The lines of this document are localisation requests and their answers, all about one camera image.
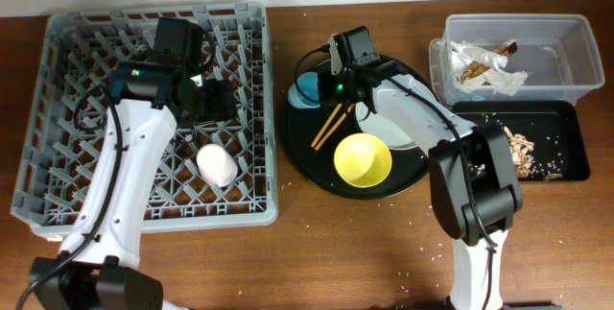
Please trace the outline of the wooden chopstick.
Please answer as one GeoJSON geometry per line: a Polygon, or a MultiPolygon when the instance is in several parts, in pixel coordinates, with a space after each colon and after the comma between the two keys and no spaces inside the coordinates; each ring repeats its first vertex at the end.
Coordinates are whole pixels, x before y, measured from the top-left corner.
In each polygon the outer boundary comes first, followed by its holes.
{"type": "Polygon", "coordinates": [[[337,104],[311,143],[311,147],[315,151],[320,150],[324,143],[332,136],[332,134],[344,122],[347,116],[353,111],[354,107],[355,104],[350,104],[348,107],[345,107],[343,104],[337,104]]]}
{"type": "Polygon", "coordinates": [[[337,104],[332,113],[328,116],[316,137],[311,143],[311,147],[318,151],[325,141],[332,135],[335,129],[340,125],[345,117],[345,114],[340,114],[342,111],[342,104],[337,104]]]}

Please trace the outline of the blue plastic cup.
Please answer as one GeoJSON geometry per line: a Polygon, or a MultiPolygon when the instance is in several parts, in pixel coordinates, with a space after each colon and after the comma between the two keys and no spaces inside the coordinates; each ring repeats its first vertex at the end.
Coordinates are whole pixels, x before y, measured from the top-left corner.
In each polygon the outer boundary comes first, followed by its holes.
{"type": "Polygon", "coordinates": [[[288,91],[288,102],[293,108],[311,109],[319,107],[319,77],[316,72],[305,72],[297,78],[288,91]]]}

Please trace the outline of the pink plastic cup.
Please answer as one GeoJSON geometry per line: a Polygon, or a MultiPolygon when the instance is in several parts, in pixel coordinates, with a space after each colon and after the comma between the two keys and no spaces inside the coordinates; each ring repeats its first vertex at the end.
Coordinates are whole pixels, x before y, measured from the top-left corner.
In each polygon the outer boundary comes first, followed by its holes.
{"type": "Polygon", "coordinates": [[[226,187],[238,176],[238,165],[222,146],[210,143],[197,152],[197,165],[203,180],[209,185],[226,187]]]}

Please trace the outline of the grey round plate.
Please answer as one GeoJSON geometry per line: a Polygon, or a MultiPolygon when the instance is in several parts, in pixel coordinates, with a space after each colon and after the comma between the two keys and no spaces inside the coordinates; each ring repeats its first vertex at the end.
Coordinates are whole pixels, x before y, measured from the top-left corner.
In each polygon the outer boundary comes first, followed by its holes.
{"type": "Polygon", "coordinates": [[[380,114],[370,112],[366,104],[357,103],[354,114],[360,131],[378,137],[389,149],[407,151],[417,147],[400,128],[380,114]]]}

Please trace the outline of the yellow bowl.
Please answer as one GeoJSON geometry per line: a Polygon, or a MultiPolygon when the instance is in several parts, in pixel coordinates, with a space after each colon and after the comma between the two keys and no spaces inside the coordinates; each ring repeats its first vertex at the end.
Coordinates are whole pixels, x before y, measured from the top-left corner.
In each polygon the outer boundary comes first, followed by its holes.
{"type": "Polygon", "coordinates": [[[335,149],[333,162],[338,175],[355,188],[368,188],[383,182],[392,168],[388,146],[368,133],[354,133],[335,149]]]}

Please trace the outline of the white paper napkins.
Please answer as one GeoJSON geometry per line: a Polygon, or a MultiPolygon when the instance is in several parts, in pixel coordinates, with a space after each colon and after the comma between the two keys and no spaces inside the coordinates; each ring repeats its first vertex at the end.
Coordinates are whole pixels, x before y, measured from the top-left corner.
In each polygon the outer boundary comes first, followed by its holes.
{"type": "Polygon", "coordinates": [[[471,93],[476,91],[477,89],[491,87],[495,93],[501,93],[508,96],[513,96],[518,90],[519,87],[522,86],[527,80],[529,74],[526,71],[517,71],[517,72],[508,72],[506,67],[508,66],[509,60],[508,58],[513,55],[507,57],[507,65],[501,69],[492,68],[484,72],[481,76],[474,78],[472,80],[466,81],[465,83],[461,82],[461,73],[467,67],[467,65],[471,62],[470,58],[467,58],[464,54],[466,51],[464,48],[466,46],[474,46],[480,47],[475,44],[469,43],[458,43],[451,42],[450,43],[452,54],[450,57],[451,66],[453,69],[454,77],[452,83],[454,87],[459,89],[465,93],[471,93]]]}

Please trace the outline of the brown food scraps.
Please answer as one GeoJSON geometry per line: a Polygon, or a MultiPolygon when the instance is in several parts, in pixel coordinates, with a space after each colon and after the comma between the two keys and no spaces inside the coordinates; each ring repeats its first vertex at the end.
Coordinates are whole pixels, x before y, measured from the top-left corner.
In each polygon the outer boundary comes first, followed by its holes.
{"type": "Polygon", "coordinates": [[[539,136],[537,118],[521,118],[519,114],[480,113],[478,125],[496,125],[508,141],[516,176],[526,181],[563,180],[565,158],[559,132],[539,136]]]}

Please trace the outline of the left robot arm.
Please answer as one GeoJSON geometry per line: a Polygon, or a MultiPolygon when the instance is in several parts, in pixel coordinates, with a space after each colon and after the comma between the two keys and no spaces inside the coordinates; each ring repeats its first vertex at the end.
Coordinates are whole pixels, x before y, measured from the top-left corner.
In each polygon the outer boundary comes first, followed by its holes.
{"type": "Polygon", "coordinates": [[[206,79],[213,40],[186,19],[162,17],[144,60],[120,61],[108,84],[105,139],[85,202],[55,258],[38,257],[16,306],[36,296],[46,309],[171,309],[157,279],[138,270],[147,200],[179,126],[237,116],[234,87],[206,79]]]}

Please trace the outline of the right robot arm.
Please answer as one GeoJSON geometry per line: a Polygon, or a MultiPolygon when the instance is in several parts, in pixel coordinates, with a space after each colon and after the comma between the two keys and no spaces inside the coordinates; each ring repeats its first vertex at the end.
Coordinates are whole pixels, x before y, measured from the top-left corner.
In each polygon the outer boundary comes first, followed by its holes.
{"type": "Polygon", "coordinates": [[[452,240],[450,309],[501,309],[501,254],[513,216],[523,205],[508,138],[440,104],[425,80],[397,60],[384,60],[361,26],[331,35],[325,103],[363,103],[403,131],[428,156],[431,202],[452,240]]]}

